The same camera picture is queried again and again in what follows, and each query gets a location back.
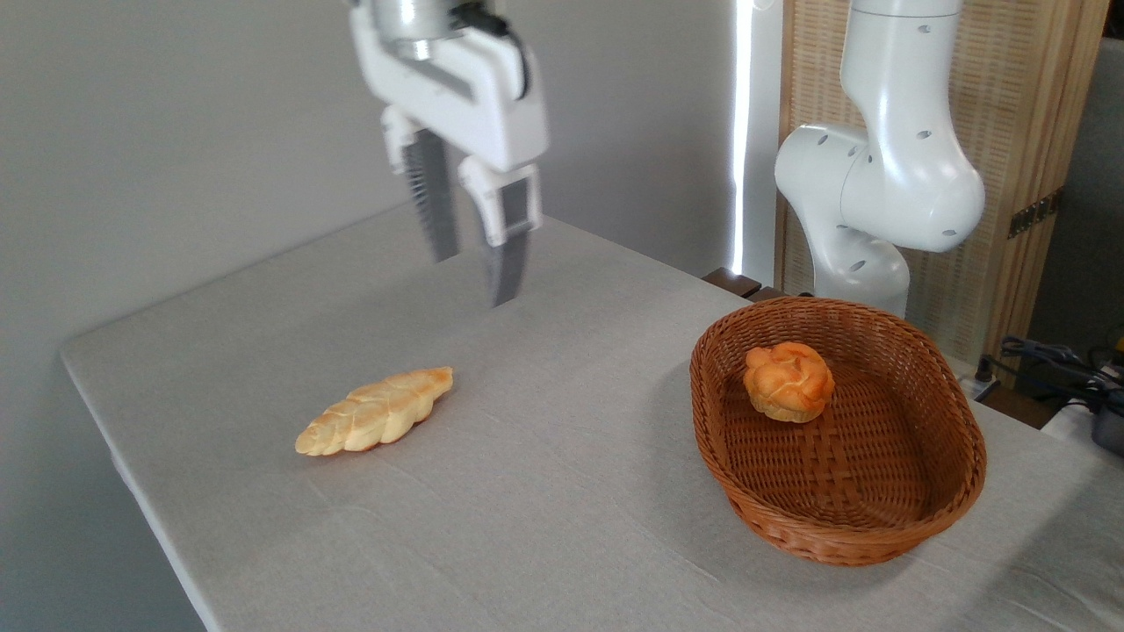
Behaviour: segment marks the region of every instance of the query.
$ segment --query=table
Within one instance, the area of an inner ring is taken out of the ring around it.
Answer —
[[[890,562],[778,551],[694,440],[688,360],[738,297],[549,220],[490,309],[402,207],[69,342],[207,628],[1121,630],[1124,473],[972,405],[978,503]],[[353,387],[451,364],[404,441],[314,459]]]

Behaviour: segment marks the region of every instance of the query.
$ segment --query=wooden panel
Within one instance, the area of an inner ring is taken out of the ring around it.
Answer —
[[[847,2],[795,0],[786,15],[782,133],[805,123],[862,126],[839,84]],[[987,201],[972,235],[950,253],[903,251],[907,318],[973,362],[1001,333],[1028,324],[1052,222],[1008,240],[1012,216],[1061,186],[1091,76],[1107,0],[967,0],[950,107]],[[778,287],[810,291],[807,242],[781,204]]]

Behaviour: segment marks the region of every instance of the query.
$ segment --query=metal cylinder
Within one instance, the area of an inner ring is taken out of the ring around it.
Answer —
[[[374,0],[374,26],[395,53],[409,60],[429,58],[429,43],[453,33],[454,0]]]

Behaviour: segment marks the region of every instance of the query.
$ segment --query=gray wall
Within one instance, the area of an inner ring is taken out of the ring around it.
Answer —
[[[543,65],[546,211],[726,264],[733,2],[501,8]],[[405,201],[380,109],[338,1],[0,2],[0,630],[200,629],[58,347]]]
[[[1124,40],[1104,39],[1031,324],[1085,354],[1124,336]]]

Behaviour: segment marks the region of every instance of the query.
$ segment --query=light strip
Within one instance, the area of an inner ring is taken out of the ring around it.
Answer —
[[[753,1],[734,0],[734,125],[731,133],[729,169],[734,184],[734,232],[731,235],[729,270],[742,273],[745,259],[745,160],[750,147],[750,48],[753,35]]]

